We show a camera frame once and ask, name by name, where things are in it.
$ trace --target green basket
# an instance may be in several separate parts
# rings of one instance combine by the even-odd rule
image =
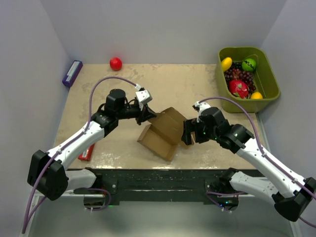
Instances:
[[[227,88],[221,61],[231,57],[233,62],[242,62],[246,58],[252,58],[257,63],[257,68],[253,72],[254,85],[257,87],[263,99],[241,99],[234,97]],[[256,113],[266,107],[271,101],[280,96],[280,88],[272,72],[270,64],[263,51],[255,47],[228,47],[223,48],[218,53],[218,62],[215,69],[215,79],[219,95],[234,100],[240,104],[247,112]],[[221,101],[222,108],[228,113],[241,113],[242,111],[228,101]]]

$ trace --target green ball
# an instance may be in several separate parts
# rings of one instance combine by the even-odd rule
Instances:
[[[242,62],[241,67],[247,72],[253,72],[257,67],[257,63],[255,60],[247,58]]]

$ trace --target open cardboard box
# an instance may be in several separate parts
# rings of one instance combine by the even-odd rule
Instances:
[[[137,142],[170,161],[173,159],[178,145],[183,148],[189,147],[181,141],[184,120],[186,118],[181,113],[173,107],[169,107],[157,114],[156,118],[149,120],[151,124],[144,128]]]

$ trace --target yellow fruit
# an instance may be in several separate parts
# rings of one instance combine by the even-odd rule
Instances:
[[[224,59],[222,60],[222,69],[223,69],[223,72],[224,72],[224,71],[227,71],[227,70],[231,67],[232,63],[233,63],[233,61],[232,61],[231,58],[224,58]]]
[[[251,95],[250,99],[260,100],[260,99],[263,99],[263,97],[262,97],[262,94],[260,92],[254,92]]]

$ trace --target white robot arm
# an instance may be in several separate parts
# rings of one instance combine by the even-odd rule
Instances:
[[[235,169],[229,169],[222,181],[236,191],[274,204],[279,214],[290,221],[296,221],[312,200],[306,190],[315,193],[315,179],[305,179],[286,167],[262,145],[260,149],[249,130],[240,124],[230,125],[218,108],[205,102],[196,102],[193,108],[198,111],[198,117],[184,121],[182,141],[190,145],[191,133],[194,132],[197,143],[214,140],[224,149],[251,163],[268,181],[250,177]]]
[[[120,119],[135,118],[141,124],[156,114],[148,107],[152,100],[148,90],[136,85],[136,97],[127,102],[125,92],[120,89],[111,90],[106,102],[92,115],[82,129],[65,142],[46,153],[39,150],[32,156],[28,175],[28,183],[33,186],[44,166],[54,157],[49,169],[41,177],[37,190],[50,200],[56,200],[64,191],[78,188],[90,188],[97,181],[92,170],[67,171],[70,164],[88,147],[106,137],[119,124]]]

